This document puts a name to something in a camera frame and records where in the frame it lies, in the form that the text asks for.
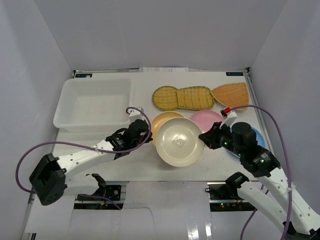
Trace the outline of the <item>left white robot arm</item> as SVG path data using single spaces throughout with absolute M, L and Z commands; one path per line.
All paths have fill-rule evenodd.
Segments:
M 150 127 L 142 119 L 121 128 L 90 149 L 61 156 L 44 155 L 29 177 L 43 206 L 55 203 L 68 188 L 67 181 L 75 175 L 104 162 L 126 156 L 134 148 L 152 140 Z

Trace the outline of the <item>round yellow woven tray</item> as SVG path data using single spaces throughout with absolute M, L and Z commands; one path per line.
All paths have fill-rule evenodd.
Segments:
M 172 111 L 178 108 L 177 88 L 161 86 L 152 94 L 153 104 L 162 111 Z

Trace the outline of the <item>cream round plate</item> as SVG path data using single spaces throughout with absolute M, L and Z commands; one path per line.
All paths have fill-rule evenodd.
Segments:
M 199 139 L 199 126 L 185 117 L 167 120 L 155 136 L 155 147 L 160 158 L 173 167 L 187 167 L 202 156 L 205 144 Z

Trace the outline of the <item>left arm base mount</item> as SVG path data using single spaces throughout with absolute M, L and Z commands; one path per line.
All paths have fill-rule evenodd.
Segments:
M 117 210 L 121 210 L 121 207 L 115 203 L 121 199 L 122 186 L 119 184 L 109 185 L 106 181 L 97 173 L 92 173 L 91 176 L 97 181 L 98 189 L 91 195 L 78 194 L 76 199 L 78 201 L 101 201 L 102 206 L 112 204 Z

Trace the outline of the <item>orange woven fan tray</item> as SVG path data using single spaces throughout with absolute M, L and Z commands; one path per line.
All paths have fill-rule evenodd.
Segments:
M 211 90 L 211 94 L 225 107 L 238 107 L 250 103 L 247 84 L 244 82 L 228 83 Z

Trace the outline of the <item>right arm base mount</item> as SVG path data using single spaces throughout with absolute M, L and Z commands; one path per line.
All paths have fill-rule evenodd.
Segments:
M 251 212 L 255 208 L 238 197 L 225 183 L 208 184 L 204 190 L 209 197 L 210 211 L 213 212 Z

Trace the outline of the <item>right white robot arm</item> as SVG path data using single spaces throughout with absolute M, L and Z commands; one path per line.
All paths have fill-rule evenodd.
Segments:
M 280 162 L 257 142 L 256 132 L 245 122 L 229 127 L 221 122 L 199 135 L 199 139 L 212 150 L 225 148 L 237 155 L 240 164 L 250 172 L 272 197 L 255 188 L 249 178 L 236 172 L 225 181 L 226 195 L 242 198 L 271 220 L 286 240 L 318 240 L 320 216 L 302 198 L 290 183 Z

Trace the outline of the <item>orange round plate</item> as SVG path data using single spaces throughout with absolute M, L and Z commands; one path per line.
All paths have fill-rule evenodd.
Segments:
M 173 118 L 184 118 L 184 116 L 176 111 L 164 111 L 158 114 L 151 122 L 152 141 L 151 143 L 156 146 L 156 135 L 159 128 L 168 120 Z

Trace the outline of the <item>pink round plate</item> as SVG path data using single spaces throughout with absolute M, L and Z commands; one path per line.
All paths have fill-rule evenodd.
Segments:
M 202 133 L 209 131 L 214 123 L 224 120 L 220 113 L 208 109 L 196 111 L 189 119 L 199 126 Z

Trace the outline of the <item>blue round plate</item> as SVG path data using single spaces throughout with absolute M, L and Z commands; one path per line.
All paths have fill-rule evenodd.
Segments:
M 254 127 L 251 127 L 251 129 L 255 132 L 256 134 L 256 141 L 257 141 L 257 144 L 263 148 L 266 147 L 266 144 L 265 144 L 265 140 L 264 140 L 264 137 L 262 136 L 262 134 Z

